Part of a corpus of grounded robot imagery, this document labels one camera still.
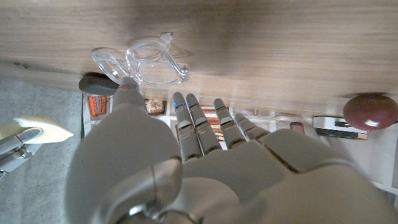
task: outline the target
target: transparent eyeglasses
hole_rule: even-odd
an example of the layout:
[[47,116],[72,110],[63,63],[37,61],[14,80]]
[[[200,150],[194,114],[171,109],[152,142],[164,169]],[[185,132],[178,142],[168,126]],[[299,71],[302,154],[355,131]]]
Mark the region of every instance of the transparent eyeglasses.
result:
[[172,86],[190,78],[188,65],[178,63],[169,52],[172,33],[159,39],[139,40],[126,53],[111,48],[92,51],[95,63],[112,81],[120,84],[124,77],[152,86]]

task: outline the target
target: red ball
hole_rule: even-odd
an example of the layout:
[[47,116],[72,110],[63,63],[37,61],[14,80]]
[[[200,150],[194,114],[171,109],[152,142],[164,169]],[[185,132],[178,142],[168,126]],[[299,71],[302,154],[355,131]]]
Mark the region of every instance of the red ball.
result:
[[379,94],[359,95],[347,102],[343,116],[349,125],[364,131],[387,128],[398,119],[397,103]]

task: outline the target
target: wooden table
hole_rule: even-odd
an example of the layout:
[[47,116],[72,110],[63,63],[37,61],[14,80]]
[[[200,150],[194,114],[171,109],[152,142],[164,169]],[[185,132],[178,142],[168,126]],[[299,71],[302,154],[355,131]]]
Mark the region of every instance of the wooden table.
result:
[[305,114],[341,114],[354,93],[398,100],[396,0],[3,0],[0,75],[77,90],[100,71],[91,49],[162,32],[192,77],[146,97]]

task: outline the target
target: robot finger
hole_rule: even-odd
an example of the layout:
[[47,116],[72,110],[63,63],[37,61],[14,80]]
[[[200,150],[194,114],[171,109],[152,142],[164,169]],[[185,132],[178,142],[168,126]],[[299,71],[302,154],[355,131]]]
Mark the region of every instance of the robot finger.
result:
[[217,98],[214,101],[214,107],[218,121],[220,123],[221,131],[223,132],[225,143],[228,149],[245,143],[246,140],[239,128],[236,126],[234,119],[231,117],[227,107],[222,99]]
[[255,124],[253,124],[250,120],[248,120],[245,116],[243,116],[240,113],[235,115],[235,121],[238,124],[238,127],[241,130],[241,132],[246,136],[246,139],[248,141],[257,140],[260,137],[270,133],[269,131],[263,128],[257,127]]
[[184,97],[181,93],[176,92],[173,95],[173,100],[177,115],[182,161],[187,162],[190,159],[203,156],[203,152]]
[[198,139],[204,155],[214,150],[222,150],[199,102],[194,94],[187,95],[188,108],[192,116],[193,125],[197,131]]

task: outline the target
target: white robotic arm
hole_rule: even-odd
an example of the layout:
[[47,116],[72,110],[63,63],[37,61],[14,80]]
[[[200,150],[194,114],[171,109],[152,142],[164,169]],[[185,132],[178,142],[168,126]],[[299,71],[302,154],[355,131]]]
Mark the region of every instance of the white robotic arm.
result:
[[194,95],[174,94],[181,149],[130,78],[70,166],[71,223],[397,223],[347,159],[303,134],[215,108],[227,151]]

